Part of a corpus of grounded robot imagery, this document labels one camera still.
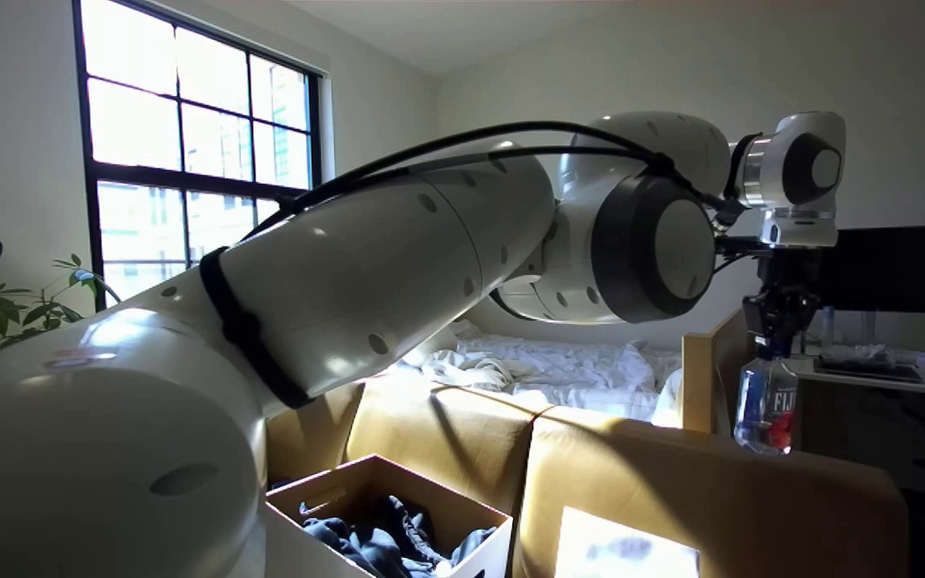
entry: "open cardboard box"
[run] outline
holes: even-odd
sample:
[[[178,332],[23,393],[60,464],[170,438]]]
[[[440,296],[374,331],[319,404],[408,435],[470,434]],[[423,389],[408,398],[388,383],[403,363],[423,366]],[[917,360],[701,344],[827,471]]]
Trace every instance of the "open cardboard box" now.
[[[388,460],[367,454],[337,468],[299,477],[266,494],[266,578],[281,575],[332,575],[361,578],[371,575],[332,544],[313,538],[299,526],[299,510],[313,515],[363,519],[377,510],[377,502],[400,494],[403,502],[428,510],[435,526],[435,544],[452,553],[473,528],[495,526],[495,532],[473,550],[458,564],[443,571],[446,578],[501,578],[507,575],[507,544],[514,519],[483,502],[473,502],[452,488],[443,488],[419,471],[408,471]]]

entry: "white wall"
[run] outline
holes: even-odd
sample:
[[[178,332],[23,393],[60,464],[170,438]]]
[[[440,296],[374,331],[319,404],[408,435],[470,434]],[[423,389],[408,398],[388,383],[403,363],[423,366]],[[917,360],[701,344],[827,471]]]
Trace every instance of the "white wall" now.
[[[841,225],[925,225],[925,0],[640,0],[446,77],[438,102],[443,131],[503,118],[582,123],[616,110],[678,110],[734,139],[771,127],[789,110],[837,110],[848,118]],[[747,280],[753,267],[722,271],[711,299],[671,323],[577,332],[711,328]],[[477,320],[545,332],[492,310]]]
[[[435,131],[435,82],[284,0],[170,7],[328,72],[328,169]],[[51,261],[91,253],[71,0],[0,0],[0,280],[41,284]]]

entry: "water bottle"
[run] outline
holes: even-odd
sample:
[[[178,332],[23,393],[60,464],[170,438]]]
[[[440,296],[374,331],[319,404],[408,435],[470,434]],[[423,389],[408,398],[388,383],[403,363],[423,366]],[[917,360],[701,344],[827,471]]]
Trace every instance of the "water bottle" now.
[[[784,360],[753,360],[743,370],[734,438],[756,453],[789,453],[796,376]]]

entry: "ceiling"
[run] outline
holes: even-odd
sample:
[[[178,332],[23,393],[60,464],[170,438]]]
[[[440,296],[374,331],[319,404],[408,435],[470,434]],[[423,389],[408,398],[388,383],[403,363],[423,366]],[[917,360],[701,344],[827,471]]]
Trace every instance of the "ceiling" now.
[[[631,0],[287,0],[423,71],[452,72],[592,21]]]

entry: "window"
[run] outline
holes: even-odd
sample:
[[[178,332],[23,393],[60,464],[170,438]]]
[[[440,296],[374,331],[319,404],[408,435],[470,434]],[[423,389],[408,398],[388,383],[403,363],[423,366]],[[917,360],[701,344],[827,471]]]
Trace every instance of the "window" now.
[[[92,261],[123,299],[315,185],[315,71],[153,7],[73,11]]]

